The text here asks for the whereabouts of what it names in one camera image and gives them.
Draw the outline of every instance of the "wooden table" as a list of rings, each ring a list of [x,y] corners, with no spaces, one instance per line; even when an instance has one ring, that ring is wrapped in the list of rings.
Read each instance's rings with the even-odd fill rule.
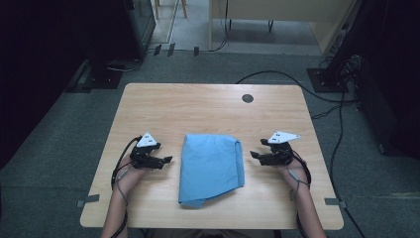
[[[209,49],[213,19],[225,19],[227,0],[209,0]],[[227,19],[309,22],[322,54],[334,44],[358,0],[229,0]]]
[[[242,97],[250,94],[254,101]],[[311,192],[325,229],[341,229],[318,140],[303,98],[295,85],[128,84],[122,96],[89,195],[80,218],[85,227],[102,227],[111,196],[110,177],[126,145],[150,132],[161,143],[152,155],[173,156],[163,170],[152,171],[129,198],[129,227],[295,229],[296,208],[289,187],[271,167],[262,167],[250,151],[269,153],[260,139],[275,131],[301,136],[291,147],[306,160],[312,173]],[[245,186],[205,203],[200,209],[178,204],[181,149],[186,133],[227,134],[242,142]]]

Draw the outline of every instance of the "wire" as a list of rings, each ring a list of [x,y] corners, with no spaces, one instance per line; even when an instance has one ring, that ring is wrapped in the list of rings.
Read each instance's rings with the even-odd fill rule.
[[[121,68],[114,68],[114,67],[107,67],[110,70],[114,70],[114,71],[122,71],[122,72],[128,72],[128,71],[133,71],[134,69],[136,69],[137,67],[139,67],[140,64],[142,64],[142,60],[139,60],[139,62],[136,64],[136,66],[131,67],[131,68],[127,68],[127,69],[121,69]]]
[[[150,229],[140,229],[140,231],[142,232],[143,238],[148,238],[151,230]]]
[[[321,64],[324,62],[324,63],[326,63],[326,64],[329,64],[329,62],[331,62],[333,60],[333,57],[325,57],[325,59],[324,60],[322,60],[322,61],[320,61],[319,63],[318,63],[318,67],[319,68],[322,68],[322,66],[321,66]]]
[[[115,183],[117,184],[118,190],[120,191],[121,195],[123,196],[124,200],[126,201],[126,206],[128,206],[129,201],[127,200],[126,195],[124,194],[124,192],[120,188],[120,180],[118,179]]]
[[[328,101],[328,102],[341,102],[341,101],[337,101],[337,100],[332,100],[332,99],[328,99],[328,98],[325,98],[325,97],[321,97],[321,96],[318,96],[317,94],[315,94],[315,93],[313,93],[312,91],[310,91],[308,88],[306,88],[305,86],[303,86],[297,79],[295,79],[294,77],[292,77],[291,75],[289,75],[289,74],[287,74],[287,73],[285,73],[285,72],[282,72],[282,71],[278,71],[278,70],[263,70],[263,71],[258,71],[258,72],[254,72],[254,73],[251,73],[251,74],[249,74],[249,75],[247,75],[247,76],[245,76],[245,77],[243,77],[242,79],[240,79],[239,81],[237,81],[235,84],[240,84],[242,81],[244,81],[245,79],[247,79],[247,78],[249,78],[249,77],[252,77],[252,76],[255,76],[255,75],[258,75],[258,74],[262,74],[262,73],[270,73],[270,72],[272,72],[272,73],[278,73],[278,74],[281,74],[281,75],[284,75],[284,76],[286,76],[286,77],[288,77],[288,78],[290,78],[290,79],[292,79],[294,82],[296,82],[296,84],[297,85],[299,85],[303,90],[305,90],[305,91],[307,91],[308,93],[310,93],[312,96],[314,96],[314,97],[316,97],[316,98],[318,98],[318,99],[321,99],[321,100],[324,100],[324,101]],[[356,102],[357,100],[348,100],[348,101],[345,101],[345,102]]]
[[[223,38],[223,41],[222,41],[222,43],[220,44],[220,46],[217,48],[217,49],[215,49],[215,50],[209,50],[209,51],[201,51],[201,53],[215,53],[215,52],[218,52],[218,51],[220,51],[220,50],[222,50],[225,46],[226,46],[226,44],[228,44],[228,26],[227,26],[227,21],[228,21],[228,10],[229,9],[229,0],[226,0],[226,8],[225,8],[225,18],[222,20],[220,20],[220,25],[221,25],[221,27],[222,27],[222,29],[224,30],[224,34],[225,34],[225,36],[224,36],[224,38]],[[151,49],[151,50],[148,50],[147,52],[146,52],[146,54],[145,54],[145,56],[147,55],[147,54],[149,54],[149,53],[153,53],[153,52],[155,52],[156,51],[156,49]],[[164,49],[164,50],[161,50],[162,52],[169,52],[169,50],[168,49]],[[173,50],[174,52],[191,52],[191,50]]]
[[[341,196],[337,190],[337,187],[334,183],[334,174],[333,174],[333,168],[334,168],[334,160],[336,158],[336,154],[337,151],[339,149],[339,146],[341,144],[341,141],[343,139],[343,113],[342,113],[342,109],[343,109],[343,103],[344,103],[344,95],[345,92],[342,93],[342,99],[341,99],[341,103],[340,103],[340,110],[339,110],[339,119],[340,119],[340,136],[339,136],[339,140],[334,148],[333,154],[331,155],[331,160],[330,160],[330,180],[331,180],[331,185],[333,187],[334,192],[336,193],[337,198],[341,201]],[[362,229],[359,227],[359,224],[356,222],[355,218],[353,218],[352,214],[350,213],[349,209],[347,207],[343,208],[345,210],[345,212],[347,213],[347,215],[349,216],[349,218],[352,220],[353,224],[355,225],[356,229],[358,229],[359,233],[361,234],[362,237],[366,237],[364,232],[362,231]]]
[[[130,162],[128,162],[128,163],[126,163],[125,165],[123,165],[121,168],[118,168],[118,166],[120,165],[120,163],[121,163],[121,161],[123,160],[123,158],[124,158],[124,155],[126,154],[126,152],[127,152],[127,150],[130,148],[130,146],[133,144],[133,142],[135,142],[135,141],[140,141],[140,139],[141,139],[142,137],[136,137],[136,138],[134,138],[133,140],[131,140],[130,142],[129,142],[129,144],[126,146],[126,148],[124,149],[124,151],[123,151],[123,153],[121,154],[121,156],[120,156],[120,159],[118,160],[118,162],[117,162],[117,165],[115,166],[115,169],[114,169],[114,171],[112,172],[112,177],[111,177],[111,187],[114,185],[114,182],[115,182],[115,177],[116,177],[116,175],[117,175],[117,172],[120,170],[120,169],[122,169],[123,167],[125,167],[125,166],[127,166]]]
[[[353,102],[349,102],[349,103],[343,104],[343,106],[350,106],[352,104],[353,104]],[[330,110],[328,110],[326,112],[322,112],[322,113],[311,116],[311,119],[316,120],[316,119],[319,119],[321,117],[328,116],[328,114],[330,114],[332,111],[334,111],[336,109],[339,109],[340,107],[341,107],[341,105],[335,105],[334,107],[332,107]]]

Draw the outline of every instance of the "black cable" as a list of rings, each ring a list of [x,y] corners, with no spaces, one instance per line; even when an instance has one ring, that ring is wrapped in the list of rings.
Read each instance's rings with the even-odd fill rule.
[[[342,199],[341,199],[341,196],[340,196],[340,194],[339,194],[339,192],[337,190],[337,187],[336,187],[336,185],[334,183],[333,167],[334,167],[334,160],[336,158],[336,153],[337,153],[337,150],[338,150],[338,148],[340,146],[340,143],[341,143],[341,141],[343,139],[343,134],[344,134],[343,133],[343,113],[342,113],[343,102],[344,102],[344,95],[345,95],[345,92],[343,92],[343,94],[342,94],[342,100],[341,100],[341,103],[340,103],[340,110],[339,110],[339,118],[340,118],[340,136],[339,136],[339,141],[337,142],[337,144],[336,144],[336,146],[334,148],[333,154],[331,155],[331,161],[330,161],[330,180],[331,180],[331,185],[333,187],[334,192],[336,193],[337,198],[340,201]],[[361,234],[361,236],[365,238],[364,232],[359,227],[359,224],[356,222],[356,220],[353,218],[353,216],[350,213],[349,209],[347,207],[344,207],[343,209],[345,210],[345,212],[347,213],[347,215],[349,216],[349,218],[351,219],[351,221],[355,225],[356,229],[358,229],[358,231]]]
[[[118,179],[118,180],[115,182],[115,184],[117,185],[118,190],[120,191],[121,195],[123,196],[124,201],[126,202],[126,206],[128,206],[128,205],[129,205],[129,200],[127,199],[127,196],[124,194],[124,192],[123,192],[123,191],[121,190],[121,188],[120,188],[120,179]]]
[[[387,17],[387,15],[388,15],[388,9],[389,9],[389,0],[386,0],[386,5],[385,5],[385,9],[384,9],[384,13],[383,13],[383,19],[382,19],[382,24],[381,24],[381,27],[380,27],[380,31],[379,31],[379,34],[377,35],[377,38],[376,38],[376,40],[373,42],[373,44],[372,44],[372,46],[371,46],[371,48],[368,50],[368,51],[366,51],[366,53],[369,53],[369,52],[371,52],[376,46],[377,46],[377,44],[379,43],[379,40],[380,40],[380,38],[382,37],[382,34],[383,34],[383,31],[384,31],[384,29],[385,29],[385,23],[386,23],[386,17]],[[347,29],[346,29],[346,34],[345,34],[345,36],[347,35],[347,33],[349,32],[349,29],[351,28],[351,26],[349,25],[348,27],[347,27]],[[335,47],[333,46],[333,47],[331,47],[331,49],[330,49],[330,52],[331,53],[333,53],[334,55],[337,53],[337,52],[334,52],[333,51],[333,49],[334,49]]]
[[[117,175],[117,172],[122,169],[123,167],[127,166],[130,162],[126,163],[125,165],[123,165],[121,168],[118,168],[118,166],[120,165],[121,161],[124,158],[124,155],[126,155],[127,150],[130,148],[131,144],[133,144],[133,142],[135,141],[140,141],[140,139],[142,139],[142,137],[136,137],[133,140],[131,140],[129,142],[129,144],[126,146],[126,148],[124,149],[123,153],[121,154],[120,159],[117,162],[117,165],[115,166],[114,171],[112,172],[112,177],[111,177],[111,187],[114,185],[115,182],[115,176]]]
[[[301,181],[301,180],[298,180],[297,181],[297,189],[296,189],[295,195],[297,194],[297,191],[299,190],[299,186],[300,186],[300,183],[301,182],[304,183],[304,184],[306,184],[308,186],[308,188],[310,189],[311,188],[310,185],[312,183],[312,176],[311,176],[311,173],[310,173],[310,171],[309,171],[309,169],[308,169],[308,167],[306,165],[306,162],[303,161],[303,159],[300,157],[300,155],[297,154],[297,152],[295,152],[293,150],[292,150],[293,153],[289,153],[287,151],[283,151],[283,152],[286,153],[286,154],[288,154],[289,156],[292,156],[294,159],[296,159],[296,161],[298,161],[300,163],[300,165],[302,166],[303,171],[306,174],[306,179],[308,181],[308,182],[304,182],[304,181]],[[296,224],[297,224],[297,228],[299,230],[300,235],[302,237],[304,237],[304,238],[308,238],[308,235],[306,234],[305,230],[303,229],[302,223],[300,222],[299,213],[296,213]]]
[[[318,67],[319,68],[322,68],[322,66],[321,66],[321,64],[324,62],[324,63],[326,63],[327,65],[329,64],[328,63],[328,61],[329,62],[331,62],[333,60],[333,57],[325,57],[325,59],[324,60],[322,60],[322,61],[320,61],[319,63],[318,63]]]
[[[114,68],[114,67],[107,67],[107,68],[110,69],[110,70],[114,70],[114,71],[128,72],[128,71],[133,71],[134,69],[136,69],[137,67],[139,67],[139,65],[142,64],[142,62],[143,62],[142,60],[139,60],[139,62],[135,66],[133,66],[131,68],[127,68],[127,69],[124,69],[124,68]]]
[[[349,102],[349,103],[343,104],[343,106],[350,106],[350,105],[352,105],[352,104],[353,104],[353,102]],[[319,113],[319,114],[316,114],[316,115],[311,116],[311,119],[312,119],[312,120],[316,120],[316,119],[319,119],[319,118],[321,118],[321,117],[328,116],[328,114],[330,114],[332,111],[334,111],[334,110],[336,110],[336,109],[339,109],[339,108],[340,108],[340,106],[341,106],[341,105],[335,105],[334,107],[332,107],[330,110],[328,110],[328,111],[326,111],[326,112],[322,112],[322,113]]]
[[[142,232],[143,238],[148,238],[151,229],[140,229]]]
[[[123,165],[121,168],[118,168],[118,166],[120,165],[121,161],[124,158],[124,155],[126,155],[127,150],[130,148],[130,146],[133,144],[133,142],[135,141],[140,141],[140,139],[142,139],[142,137],[137,137],[134,138],[133,140],[130,141],[130,143],[126,146],[126,148],[124,149],[123,153],[121,154],[120,159],[118,160],[117,165],[115,166],[114,171],[112,172],[112,177],[111,177],[111,188],[113,188],[114,183],[115,183],[115,176],[117,175],[117,172],[122,169],[123,167],[127,166],[130,162],[126,163],[125,165]],[[117,184],[118,189],[120,190],[121,194],[123,195],[124,199],[126,200],[127,203],[127,198],[126,196],[123,194],[123,192],[121,191],[120,187]],[[121,224],[121,226],[118,228],[118,230],[111,236],[111,237],[118,237],[118,235],[120,235],[120,233],[123,231],[124,227],[126,227],[127,224],[127,219],[128,219],[128,214],[127,214],[127,210],[126,213],[124,215],[124,220],[123,223]]]
[[[282,72],[282,71],[278,71],[278,70],[263,70],[263,71],[258,71],[258,72],[254,72],[254,73],[251,73],[251,74],[249,74],[248,76],[245,76],[245,77],[243,77],[242,79],[240,79],[239,81],[237,81],[235,84],[239,84],[239,83],[241,83],[242,81],[244,81],[245,79],[247,79],[247,78],[249,78],[249,77],[252,77],[252,76],[255,76],[255,75],[258,75],[258,74],[262,74],[262,73],[268,73],[268,72],[272,72],[272,73],[278,73],[278,74],[282,74],[282,75],[284,75],[284,76],[286,76],[286,77],[288,77],[288,78],[290,78],[290,79],[292,79],[294,82],[296,82],[296,84],[297,85],[299,85],[303,90],[305,90],[305,91],[307,91],[308,93],[310,93],[312,96],[314,96],[314,97],[316,97],[316,98],[318,98],[318,99],[321,99],[321,100],[324,100],[324,101],[328,101],[328,102],[341,102],[341,101],[336,101],[336,100],[332,100],[332,99],[328,99],[328,98],[325,98],[325,97],[321,97],[321,96],[318,96],[317,94],[315,94],[315,93],[313,93],[312,91],[310,91],[309,89],[307,89],[305,86],[303,86],[297,79],[295,79],[294,77],[292,77],[291,75],[289,75],[289,74],[287,74],[287,73],[285,73],[285,72]],[[357,100],[348,100],[348,101],[344,101],[344,102],[356,102]]]
[[[347,33],[349,32],[349,29],[351,28],[350,23],[346,23],[345,26],[346,26],[346,33],[344,34],[343,38],[340,40],[340,35],[338,35],[336,38],[337,50],[340,48],[341,44],[343,43],[343,39],[346,37]]]
[[[215,53],[215,52],[218,52],[218,51],[220,51],[220,50],[222,50],[225,46],[226,46],[226,44],[228,43],[228,26],[227,26],[227,21],[228,21],[228,10],[229,9],[229,0],[226,0],[226,8],[225,8],[225,19],[224,19],[224,26],[223,26],[223,22],[222,22],[222,20],[221,20],[221,26],[222,26],[222,28],[223,28],[223,30],[224,30],[224,33],[225,33],[225,36],[224,36],[224,38],[223,38],[223,41],[222,41],[222,43],[220,44],[220,46],[217,48],[217,49],[215,49],[215,50],[209,50],[209,51],[201,51],[201,53]],[[145,56],[147,55],[147,54],[149,54],[149,53],[153,53],[153,52],[155,52],[156,50],[155,49],[151,49],[151,50],[148,50],[147,52],[146,52],[146,54],[145,54]],[[191,50],[173,50],[174,52],[191,52]]]

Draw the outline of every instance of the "power cord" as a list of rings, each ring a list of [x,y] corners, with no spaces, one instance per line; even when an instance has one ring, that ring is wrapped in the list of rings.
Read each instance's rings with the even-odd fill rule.
[[[116,183],[117,184],[117,187],[118,187],[118,189],[120,190],[120,192],[121,192],[121,194],[123,195],[123,197],[124,197],[124,199],[125,199],[125,201],[126,201],[126,204],[128,205],[128,202],[127,202],[127,198],[126,198],[126,196],[124,195],[124,193],[121,191],[121,189],[120,189],[120,186],[118,185],[118,181],[119,181],[119,179],[121,179],[123,176],[124,176],[124,174],[125,173],[122,173],[121,175],[120,175],[120,177],[119,178],[117,178],[117,180],[116,180],[116,176],[117,176],[117,173],[118,173],[118,171],[119,170],[121,170],[122,168],[124,168],[125,166],[127,166],[127,165],[129,165],[130,164],[130,162],[128,162],[128,163],[126,163],[125,165],[123,165],[122,167],[120,167],[120,168],[118,168],[119,167],[119,165],[120,165],[120,163],[121,163],[121,161],[123,160],[123,158],[124,158],[124,155],[126,155],[126,152],[127,152],[127,150],[130,148],[130,146],[133,144],[133,142],[135,142],[135,141],[140,141],[140,137],[137,137],[137,138],[134,138],[133,140],[131,140],[130,141],[130,143],[126,146],[126,148],[124,149],[124,151],[123,151],[123,153],[121,154],[121,157],[120,157],[120,159],[118,160],[118,162],[117,162],[117,165],[115,166],[115,169],[114,169],[114,171],[112,172],[112,177],[111,177],[111,188],[113,188],[113,186],[114,186],[114,183]],[[112,238],[114,238],[114,237],[118,237],[119,235],[120,235],[120,233],[124,230],[124,227],[126,227],[126,224],[127,224],[127,220],[128,220],[128,214],[127,214],[127,210],[126,210],[126,213],[125,213],[125,215],[124,215],[124,220],[123,220],[123,223],[121,224],[121,226],[118,228],[118,230],[111,236]]]
[[[340,146],[340,143],[343,139],[343,114],[342,114],[342,108],[343,108],[343,102],[344,102],[344,95],[345,92],[343,92],[342,94],[342,100],[340,103],[340,110],[339,110],[339,118],[340,118],[340,137],[339,137],[339,141],[337,142],[333,154],[331,156],[331,161],[330,161],[330,180],[331,180],[331,185],[333,186],[333,190],[336,193],[337,198],[341,201],[341,196],[337,190],[337,187],[334,183],[334,175],[333,175],[333,167],[334,167],[334,160],[336,158],[336,153],[337,150]],[[352,220],[353,224],[355,225],[356,229],[358,229],[359,233],[361,234],[362,237],[366,237],[364,232],[362,231],[362,229],[359,227],[359,224],[356,222],[355,218],[353,218],[352,214],[350,213],[349,209],[347,207],[343,208],[345,210],[345,212],[347,213],[347,215],[349,216],[349,218]]]
[[[215,53],[215,52],[218,52],[218,51],[222,50],[226,46],[226,44],[228,44],[228,26],[227,26],[228,25],[227,24],[227,22],[228,22],[228,11],[229,11],[229,0],[226,0],[225,18],[220,20],[220,25],[221,25],[221,27],[222,27],[222,29],[224,31],[224,35],[225,35],[224,38],[223,38],[222,43],[215,50],[201,51],[201,53]],[[155,49],[150,49],[150,50],[148,50],[146,52],[146,55],[149,54],[149,53],[156,53],[156,52],[159,53],[160,51],[162,51],[162,52],[191,52],[191,50],[176,50],[176,49],[173,49],[173,50],[171,50],[171,49],[169,49],[169,50],[168,49],[161,50],[160,48],[161,48],[161,45],[157,46]]]
[[[350,106],[352,104],[353,104],[353,102],[349,102],[349,103],[343,104],[343,106]],[[322,117],[328,116],[332,111],[339,109],[341,106],[342,105],[333,106],[330,110],[328,110],[326,112],[322,112],[322,113],[311,116],[311,119],[316,120],[316,119],[320,119]]]
[[[299,85],[303,90],[307,91],[309,94],[311,94],[312,96],[324,100],[324,101],[328,101],[328,102],[335,102],[335,103],[340,103],[341,101],[337,101],[337,100],[332,100],[332,99],[328,99],[322,96],[318,96],[317,94],[315,94],[314,92],[312,92],[311,90],[309,90],[308,88],[306,88],[305,86],[303,86],[297,79],[295,79],[294,77],[292,77],[291,75],[282,72],[282,71],[278,71],[278,70],[263,70],[263,71],[258,71],[258,72],[254,72],[251,73],[245,77],[243,77],[242,79],[240,79],[239,81],[237,81],[235,84],[240,84],[242,81],[244,81],[247,78],[250,78],[252,76],[258,75],[258,74],[263,74],[263,73],[277,73],[277,74],[281,74],[284,75],[290,79],[292,79],[297,85]],[[344,102],[356,102],[357,100],[348,100],[348,101],[344,101]]]
[[[142,64],[142,62],[143,62],[142,60],[139,60],[135,66],[133,66],[131,68],[127,68],[127,69],[125,69],[125,68],[114,68],[114,67],[107,67],[107,68],[110,69],[110,70],[114,70],[114,71],[128,72],[128,71],[133,71],[134,69],[138,68],[140,66],[140,64]]]

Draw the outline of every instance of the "cable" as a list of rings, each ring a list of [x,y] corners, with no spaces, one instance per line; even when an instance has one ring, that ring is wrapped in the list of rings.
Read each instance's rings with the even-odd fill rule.
[[[337,198],[341,201],[341,196],[337,190],[337,187],[334,183],[334,175],[333,175],[333,168],[334,168],[334,160],[336,158],[336,153],[337,150],[340,146],[340,143],[343,139],[343,113],[342,113],[342,108],[343,108],[343,102],[344,102],[344,95],[345,92],[342,93],[342,99],[341,99],[341,103],[340,103],[340,110],[339,110],[339,118],[340,118],[340,136],[339,136],[339,140],[334,148],[333,154],[331,155],[331,160],[330,160],[330,180],[331,180],[331,185],[333,187],[334,192],[337,195]],[[343,208],[345,210],[345,212],[347,213],[347,215],[349,216],[349,218],[351,219],[351,221],[353,222],[353,224],[355,225],[356,229],[359,231],[359,233],[361,234],[362,237],[365,238],[365,234],[362,231],[362,229],[359,227],[359,224],[356,222],[356,220],[353,218],[352,214],[350,213],[349,209],[347,207]]]
[[[139,62],[136,64],[136,66],[131,67],[131,68],[127,68],[127,69],[120,69],[120,68],[114,68],[114,67],[107,67],[110,70],[114,70],[114,71],[122,71],[122,72],[128,72],[128,71],[133,71],[134,69],[136,69],[140,64],[142,64],[142,61],[139,60]]]
[[[369,53],[369,52],[371,52],[377,45],[378,45],[378,43],[379,43],[379,40],[380,40],[380,38],[382,37],[382,34],[383,34],[383,31],[384,31],[384,28],[385,28],[385,23],[386,23],[386,18],[387,18],[387,15],[388,15],[388,9],[389,9],[389,0],[386,0],[386,5],[385,5],[385,8],[384,8],[384,13],[383,13],[383,19],[382,19],[382,21],[381,21],[381,27],[380,27],[380,31],[379,31],[379,34],[377,35],[377,39],[376,40],[374,40],[373,41],[373,44],[372,44],[372,46],[371,46],[371,48],[370,49],[368,49],[368,50],[366,50],[366,51],[364,51],[363,53],[362,53],[362,55],[363,54],[367,54],[367,53]],[[351,26],[349,25],[349,26],[347,26],[347,29],[346,29],[346,34],[345,34],[345,36],[348,34],[348,32],[350,31],[349,29],[351,28]],[[330,52],[332,52],[334,55],[337,53],[337,52],[333,52],[333,48],[334,48],[334,46],[330,49]],[[323,63],[323,62],[326,62],[327,61],[327,58],[325,58],[323,61],[321,61],[320,63],[319,63],[319,68],[321,68],[321,64]]]
[[[123,192],[123,191],[121,190],[121,188],[120,188],[120,180],[118,179],[118,180],[115,182],[115,184],[117,185],[118,190],[120,191],[121,195],[123,196],[124,201],[126,202],[126,206],[128,206],[128,205],[129,205],[129,201],[128,201],[128,199],[127,199],[126,195],[124,194],[124,192]]]
[[[117,175],[117,172],[122,169],[123,167],[127,166],[130,162],[126,163],[125,165],[123,165],[121,168],[118,168],[118,166],[120,165],[121,161],[124,158],[124,155],[126,154],[127,150],[130,148],[131,144],[133,144],[133,142],[135,141],[140,141],[140,139],[142,139],[142,137],[136,137],[133,140],[130,141],[130,143],[126,146],[126,148],[124,149],[123,153],[121,154],[120,159],[118,160],[117,165],[115,166],[114,171],[112,172],[112,177],[111,177],[111,188],[113,188],[114,183],[117,184],[118,189],[120,190],[121,194],[124,197],[124,200],[126,201],[126,205],[128,205],[127,202],[127,197],[124,195],[123,191],[120,189],[120,186],[118,184],[118,181],[124,176],[124,174],[127,172],[125,171],[125,173],[122,173],[120,175],[120,177],[118,178],[117,181],[115,181],[115,176]],[[118,235],[123,231],[124,227],[126,227],[127,224],[127,219],[128,219],[128,214],[127,214],[127,209],[126,209],[126,213],[124,215],[124,220],[123,223],[121,224],[121,226],[118,228],[118,230],[111,236],[111,237],[118,237]]]
[[[328,102],[341,102],[341,101],[337,101],[337,100],[332,100],[332,99],[328,99],[328,98],[325,98],[325,97],[321,97],[321,96],[318,96],[317,94],[315,94],[315,93],[313,93],[312,91],[310,91],[309,89],[307,89],[305,86],[303,86],[297,79],[295,79],[294,77],[292,77],[291,75],[289,75],[289,74],[287,74],[287,73],[285,73],[285,72],[282,72],[282,71],[278,71],[278,70],[263,70],[263,71],[258,71],[258,72],[254,72],[254,73],[251,73],[251,74],[249,74],[249,75],[247,75],[247,76],[245,76],[245,77],[243,77],[242,79],[240,79],[239,81],[237,81],[235,84],[239,84],[239,83],[241,83],[242,81],[244,81],[245,79],[247,79],[247,78],[249,78],[249,77],[252,77],[252,76],[255,76],[255,75],[258,75],[258,74],[262,74],[262,73],[269,73],[269,72],[272,72],[272,73],[278,73],[278,74],[281,74],[281,75],[284,75],[284,76],[286,76],[286,77],[288,77],[288,78],[290,78],[290,79],[292,79],[294,82],[296,82],[296,84],[297,85],[299,85],[303,90],[305,90],[305,91],[307,91],[308,93],[310,93],[312,96],[314,96],[314,97],[316,97],[316,98],[319,98],[319,99],[321,99],[321,100],[324,100],[324,101],[328,101]],[[348,101],[344,101],[344,102],[356,102],[357,100],[348,100]]]
[[[322,68],[322,66],[321,66],[321,64],[324,62],[324,63],[326,63],[326,64],[328,64],[328,61],[329,62],[331,62],[333,60],[333,57],[325,57],[325,59],[324,60],[322,60],[322,61],[320,61],[319,63],[318,63],[318,67],[319,68]]]
[[[352,104],[353,104],[353,102],[349,102],[349,103],[343,104],[343,106],[350,106],[350,105],[352,105]],[[326,111],[326,112],[322,112],[322,113],[319,113],[319,114],[313,115],[313,116],[311,116],[311,119],[312,119],[312,120],[316,120],[316,119],[319,119],[319,118],[321,118],[321,117],[328,116],[328,114],[330,114],[332,111],[334,111],[334,110],[336,110],[336,109],[339,109],[339,108],[340,108],[340,106],[341,106],[341,105],[336,105],[336,106],[332,107],[330,110],[328,110],[328,111]]]
[[[151,229],[140,229],[142,232],[143,238],[148,238]]]
[[[222,20],[220,20],[220,25],[221,25],[221,27],[222,27],[222,29],[224,30],[224,34],[225,34],[225,36],[224,36],[224,38],[223,38],[223,41],[222,41],[222,43],[220,44],[220,46],[217,48],[217,49],[215,49],[215,50],[209,50],[209,51],[201,51],[201,53],[215,53],[215,52],[218,52],[218,51],[220,51],[220,50],[222,50],[225,46],[226,46],[226,44],[228,44],[228,26],[227,26],[227,21],[228,21],[228,11],[229,11],[229,0],[226,0],[226,8],[225,8],[225,18]],[[156,51],[156,49],[151,49],[151,50],[148,50],[146,53],[145,53],[145,56],[147,55],[147,54],[149,54],[149,53],[153,53],[153,52],[155,52]],[[169,50],[168,49],[165,49],[165,50],[161,50],[162,52],[168,52]],[[173,50],[174,52],[191,52],[191,50]]]

